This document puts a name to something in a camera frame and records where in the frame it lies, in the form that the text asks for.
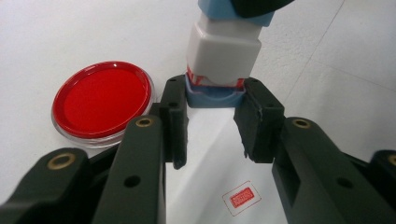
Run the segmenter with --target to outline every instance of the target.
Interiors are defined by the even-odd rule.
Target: blue base
[[[193,86],[186,75],[187,102],[192,108],[226,108],[241,104],[245,88]]]

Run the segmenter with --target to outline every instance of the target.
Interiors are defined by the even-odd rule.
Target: white table surface
[[[165,81],[186,69],[200,13],[182,0],[0,1],[0,203],[40,157],[74,146],[50,120],[69,77],[93,63],[134,63],[160,99]],[[288,117],[312,119],[368,161],[396,149],[395,22],[395,0],[295,1],[262,29],[251,75]],[[167,222],[287,223],[271,164],[243,157],[233,109],[189,109],[189,117],[188,163],[167,166]],[[248,180],[262,200],[233,217],[221,197]]]

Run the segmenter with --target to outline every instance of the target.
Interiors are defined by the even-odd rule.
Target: white block
[[[261,27],[246,21],[214,21],[205,14],[194,24],[187,63],[195,85],[234,86],[247,78],[259,54]]]

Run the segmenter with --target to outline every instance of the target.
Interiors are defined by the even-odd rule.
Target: red petri dish
[[[65,137],[85,147],[117,144],[127,123],[149,112],[149,75],[124,62],[97,63],[70,77],[52,105],[52,121]]]

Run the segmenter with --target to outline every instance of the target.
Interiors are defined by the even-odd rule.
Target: screw hole
[[[50,170],[60,170],[69,166],[76,160],[76,156],[72,153],[66,152],[52,158],[47,164]]]
[[[129,176],[124,181],[124,186],[127,188],[134,188],[140,184],[140,177],[137,175]]]
[[[343,177],[339,177],[337,178],[337,183],[338,185],[340,185],[341,187],[344,187],[346,189],[353,189],[353,184],[352,182],[350,182],[348,179],[343,178]]]
[[[293,121],[293,124],[299,128],[303,128],[303,129],[309,129],[311,127],[311,124],[303,119],[295,119]]]
[[[169,105],[170,107],[177,107],[177,106],[178,106],[177,103],[169,103],[168,105]]]
[[[150,125],[152,124],[152,122],[153,122],[152,119],[143,118],[143,119],[139,119],[139,120],[136,122],[136,125],[137,125],[138,127],[145,128],[145,127],[150,126]]]

